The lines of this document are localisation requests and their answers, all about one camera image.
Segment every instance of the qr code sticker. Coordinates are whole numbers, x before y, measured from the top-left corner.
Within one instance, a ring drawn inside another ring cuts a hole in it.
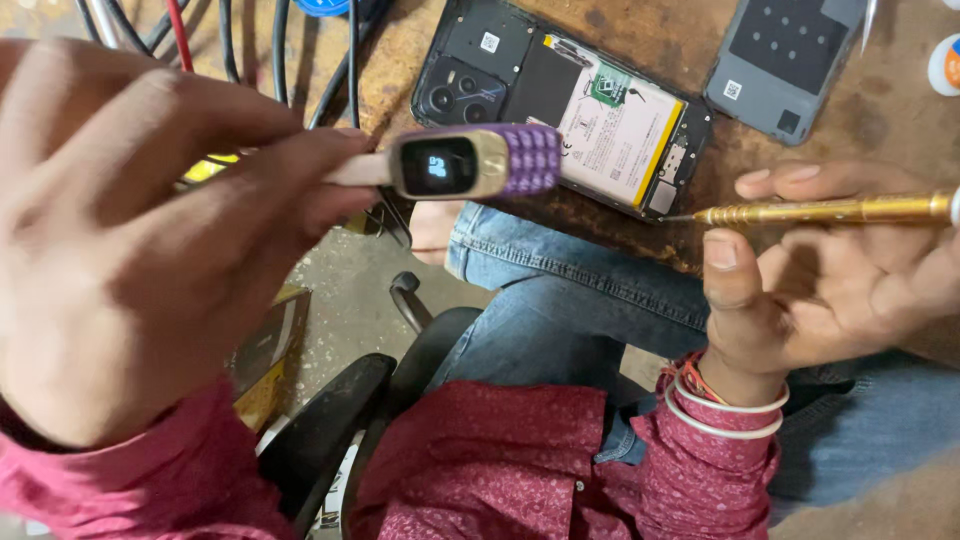
[[[496,46],[500,44],[500,38],[490,32],[483,34],[483,41],[480,42],[480,48],[488,53],[495,53]]]
[[[743,88],[743,85],[735,83],[734,81],[727,81],[727,89],[723,91],[723,95],[736,101],[736,98],[740,97],[741,88]]]

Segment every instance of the worn table surface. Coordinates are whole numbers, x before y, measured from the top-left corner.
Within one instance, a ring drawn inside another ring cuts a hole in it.
[[[629,61],[656,79],[699,94],[737,0],[517,0],[587,42]],[[141,35],[162,2],[124,2]],[[247,84],[273,95],[270,65],[274,2],[233,3],[234,49]],[[410,95],[444,0],[397,0],[361,79],[363,127],[389,141],[418,129]],[[960,12],[941,0],[880,2],[870,47],[853,54],[809,141],[786,148],[728,117],[713,140],[679,211],[734,202],[733,180],[776,160],[869,158],[899,163],[931,180],[960,181],[960,98],[936,94],[926,80],[934,46],[960,28]],[[185,12],[197,71],[223,78],[216,3],[193,0]],[[0,6],[6,36],[83,35],[69,0],[13,0]],[[309,115],[347,48],[343,19],[309,19],[290,10],[287,81],[294,108]],[[172,38],[158,50],[176,57]],[[624,252],[657,258],[686,272],[700,268],[701,231],[651,227],[581,195],[559,189],[539,198],[499,204],[532,221]]]

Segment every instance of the gold screwdriver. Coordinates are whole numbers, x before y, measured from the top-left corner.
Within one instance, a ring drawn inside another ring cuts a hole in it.
[[[877,195],[810,203],[754,203],[714,207],[663,222],[694,221],[713,227],[769,223],[943,223],[960,226],[960,189]]]

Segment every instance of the hand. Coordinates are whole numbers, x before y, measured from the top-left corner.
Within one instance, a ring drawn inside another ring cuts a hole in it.
[[[894,165],[860,161],[789,162],[736,184],[748,200],[788,201],[933,188]],[[712,314],[701,369],[705,379],[747,380],[731,393],[750,387],[755,402],[791,369],[882,351],[960,312],[960,240],[945,227],[799,227],[759,258],[730,230],[704,241]]]
[[[367,189],[365,138],[238,85],[79,42],[0,42],[0,393],[72,448],[139,434],[215,380]],[[210,152],[258,148],[189,194]]]

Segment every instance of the red wire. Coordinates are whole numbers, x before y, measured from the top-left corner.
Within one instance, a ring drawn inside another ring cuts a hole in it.
[[[190,58],[190,43],[186,40],[186,30],[183,29],[183,18],[180,17],[180,6],[177,0],[167,0],[167,12],[170,13],[170,23],[174,27],[174,36],[177,37],[177,50],[180,52],[180,63],[183,71],[193,71],[193,59]]]

